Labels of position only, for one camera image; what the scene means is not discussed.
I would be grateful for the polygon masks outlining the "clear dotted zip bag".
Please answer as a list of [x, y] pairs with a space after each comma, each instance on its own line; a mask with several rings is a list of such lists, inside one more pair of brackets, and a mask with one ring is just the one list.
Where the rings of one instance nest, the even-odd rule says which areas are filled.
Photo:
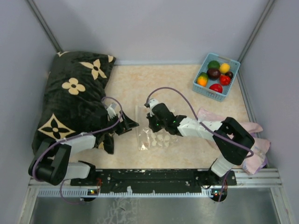
[[136, 130], [138, 150], [167, 149], [178, 143], [178, 136], [170, 135], [164, 129], [154, 133], [149, 128], [149, 122], [146, 119], [147, 109], [145, 106], [135, 107], [135, 118], [139, 126]]

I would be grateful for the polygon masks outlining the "green orange toy mango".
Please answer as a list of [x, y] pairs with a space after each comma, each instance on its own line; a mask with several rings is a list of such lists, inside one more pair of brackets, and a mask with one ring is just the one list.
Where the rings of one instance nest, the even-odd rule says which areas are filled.
[[199, 74], [196, 83], [200, 86], [206, 87], [208, 80], [209, 80], [208, 75], [205, 72], [202, 72]]

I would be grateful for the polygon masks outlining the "red toy apple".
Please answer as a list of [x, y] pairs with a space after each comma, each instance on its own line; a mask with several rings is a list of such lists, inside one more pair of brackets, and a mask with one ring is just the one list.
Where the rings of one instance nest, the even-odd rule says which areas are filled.
[[209, 87], [209, 89], [218, 92], [218, 93], [222, 93], [223, 92], [223, 87], [220, 84], [213, 84]]

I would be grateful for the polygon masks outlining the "yellow toy lemon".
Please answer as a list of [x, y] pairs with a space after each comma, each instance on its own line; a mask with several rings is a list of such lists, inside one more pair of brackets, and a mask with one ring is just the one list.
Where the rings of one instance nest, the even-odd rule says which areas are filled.
[[227, 72], [230, 71], [230, 65], [228, 63], [222, 63], [219, 67], [219, 71], [222, 74], [226, 74]]

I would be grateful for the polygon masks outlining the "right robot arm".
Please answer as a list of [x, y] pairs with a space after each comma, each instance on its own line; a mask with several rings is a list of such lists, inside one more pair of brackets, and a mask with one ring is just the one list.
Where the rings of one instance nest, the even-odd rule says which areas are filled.
[[223, 121], [203, 122], [185, 115], [174, 115], [164, 103], [156, 99], [145, 104], [149, 128], [156, 133], [164, 129], [171, 135], [198, 137], [212, 141], [221, 152], [211, 165], [209, 181], [215, 185], [225, 180], [225, 174], [245, 158], [253, 156], [254, 138], [232, 117]]

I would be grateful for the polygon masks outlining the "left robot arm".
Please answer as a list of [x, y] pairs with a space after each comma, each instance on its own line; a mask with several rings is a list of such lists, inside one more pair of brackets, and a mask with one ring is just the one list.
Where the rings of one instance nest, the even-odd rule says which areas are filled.
[[81, 132], [69, 138], [44, 139], [28, 168], [28, 174], [35, 180], [57, 186], [67, 179], [81, 179], [85, 184], [92, 185], [97, 180], [97, 173], [92, 171], [89, 163], [79, 161], [69, 163], [72, 154], [79, 153], [96, 146], [99, 136], [105, 152], [114, 154], [113, 135], [122, 135], [131, 131], [139, 124], [130, 119], [123, 111], [115, 112], [112, 106], [103, 113], [106, 127], [91, 133]]

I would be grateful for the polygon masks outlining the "black floral pillow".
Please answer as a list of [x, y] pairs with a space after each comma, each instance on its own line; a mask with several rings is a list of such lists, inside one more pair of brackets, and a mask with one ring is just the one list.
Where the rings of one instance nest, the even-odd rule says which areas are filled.
[[42, 116], [32, 149], [44, 139], [60, 140], [109, 127], [102, 103], [116, 58], [85, 52], [58, 52], [45, 87]]

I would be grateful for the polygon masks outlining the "dark brown toy fruit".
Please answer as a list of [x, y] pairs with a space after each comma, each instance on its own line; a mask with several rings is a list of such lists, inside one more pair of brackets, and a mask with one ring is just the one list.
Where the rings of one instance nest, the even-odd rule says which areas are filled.
[[207, 75], [208, 75], [209, 79], [216, 80], [220, 77], [221, 72], [218, 69], [208, 69]]

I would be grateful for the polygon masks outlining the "red toy pepper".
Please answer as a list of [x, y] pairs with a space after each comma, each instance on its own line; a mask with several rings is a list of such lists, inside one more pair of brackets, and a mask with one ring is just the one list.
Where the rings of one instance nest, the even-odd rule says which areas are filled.
[[230, 84], [230, 82], [231, 82], [231, 78], [229, 76], [220, 75], [220, 84], [222, 86], [227, 86]]

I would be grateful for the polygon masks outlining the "green toy fruit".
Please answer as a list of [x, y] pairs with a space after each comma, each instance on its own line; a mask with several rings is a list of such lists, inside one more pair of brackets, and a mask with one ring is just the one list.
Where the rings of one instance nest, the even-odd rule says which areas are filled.
[[212, 60], [208, 63], [207, 65], [208, 69], [219, 69], [220, 68], [220, 64], [218, 61], [216, 60]]

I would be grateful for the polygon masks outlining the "small dark toy fruit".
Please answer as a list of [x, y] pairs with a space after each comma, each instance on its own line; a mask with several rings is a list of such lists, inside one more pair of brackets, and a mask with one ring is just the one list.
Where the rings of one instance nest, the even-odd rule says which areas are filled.
[[233, 72], [228, 71], [225, 73], [225, 76], [228, 76], [230, 79], [232, 79], [234, 77], [234, 74], [233, 74]]

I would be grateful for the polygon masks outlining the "blue plastic basket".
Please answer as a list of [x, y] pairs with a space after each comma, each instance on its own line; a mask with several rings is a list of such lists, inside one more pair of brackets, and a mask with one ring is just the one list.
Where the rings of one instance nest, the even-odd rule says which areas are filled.
[[192, 90], [222, 102], [230, 92], [240, 65], [233, 59], [208, 53], [193, 81]]

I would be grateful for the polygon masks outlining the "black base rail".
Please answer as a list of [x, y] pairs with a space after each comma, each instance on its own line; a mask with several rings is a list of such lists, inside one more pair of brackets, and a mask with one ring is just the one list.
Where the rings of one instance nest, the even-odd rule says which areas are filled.
[[200, 193], [204, 186], [221, 186], [223, 177], [208, 169], [94, 169], [71, 186], [99, 186], [101, 193]]

